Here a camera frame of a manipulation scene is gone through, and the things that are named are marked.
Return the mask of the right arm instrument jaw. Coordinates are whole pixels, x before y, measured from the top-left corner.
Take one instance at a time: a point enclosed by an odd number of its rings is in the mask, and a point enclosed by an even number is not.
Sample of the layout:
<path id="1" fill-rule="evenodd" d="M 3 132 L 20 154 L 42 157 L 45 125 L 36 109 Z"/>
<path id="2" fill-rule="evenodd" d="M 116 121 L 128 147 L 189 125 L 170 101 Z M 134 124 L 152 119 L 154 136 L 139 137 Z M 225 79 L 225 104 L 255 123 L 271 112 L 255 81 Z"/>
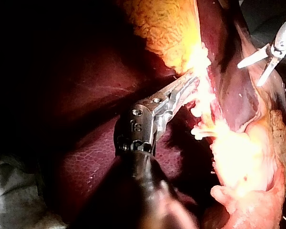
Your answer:
<path id="1" fill-rule="evenodd" d="M 241 62 L 237 64 L 238 69 L 250 66 L 258 61 L 270 57 L 271 46 L 264 46 L 261 49 L 258 49 L 255 53 L 251 54 L 248 57 L 245 57 Z"/>
<path id="2" fill-rule="evenodd" d="M 280 58 L 277 57 L 271 57 L 270 60 L 268 61 L 268 63 L 265 66 L 265 69 L 262 72 L 261 77 L 259 78 L 258 82 L 257 82 L 257 86 L 261 87 L 265 84 L 265 82 L 267 81 L 269 75 L 271 74 L 271 72 L 275 69 L 275 67 L 277 66 L 277 64 L 280 62 Z"/>

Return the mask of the left arm instrument jaw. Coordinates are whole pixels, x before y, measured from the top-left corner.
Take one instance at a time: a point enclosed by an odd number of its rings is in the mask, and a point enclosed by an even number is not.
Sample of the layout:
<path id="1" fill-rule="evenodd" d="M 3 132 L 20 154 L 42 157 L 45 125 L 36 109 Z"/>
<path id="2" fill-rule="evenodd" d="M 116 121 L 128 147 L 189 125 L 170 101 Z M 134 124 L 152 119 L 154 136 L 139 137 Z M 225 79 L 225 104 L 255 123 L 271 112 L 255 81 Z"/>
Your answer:
<path id="1" fill-rule="evenodd" d="M 198 84 L 199 79 L 197 77 L 192 77 L 176 86 L 169 96 L 168 110 L 172 113 L 177 113 L 185 104 L 186 99 L 197 88 Z"/>
<path id="2" fill-rule="evenodd" d="M 163 98 L 181 99 L 188 96 L 195 88 L 196 76 L 193 73 L 187 73 L 163 89 Z"/>

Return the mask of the left arm instrument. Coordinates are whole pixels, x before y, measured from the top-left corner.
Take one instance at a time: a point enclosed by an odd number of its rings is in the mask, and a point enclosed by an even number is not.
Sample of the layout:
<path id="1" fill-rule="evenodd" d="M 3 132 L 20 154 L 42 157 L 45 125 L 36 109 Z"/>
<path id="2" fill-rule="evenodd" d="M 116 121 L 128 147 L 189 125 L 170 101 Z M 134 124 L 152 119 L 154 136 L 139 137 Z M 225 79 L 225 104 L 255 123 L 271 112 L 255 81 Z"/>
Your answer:
<path id="1" fill-rule="evenodd" d="M 116 156 L 132 151 L 155 155 L 156 141 L 173 117 L 169 109 L 170 95 L 157 92 L 137 101 L 120 115 L 113 134 Z"/>

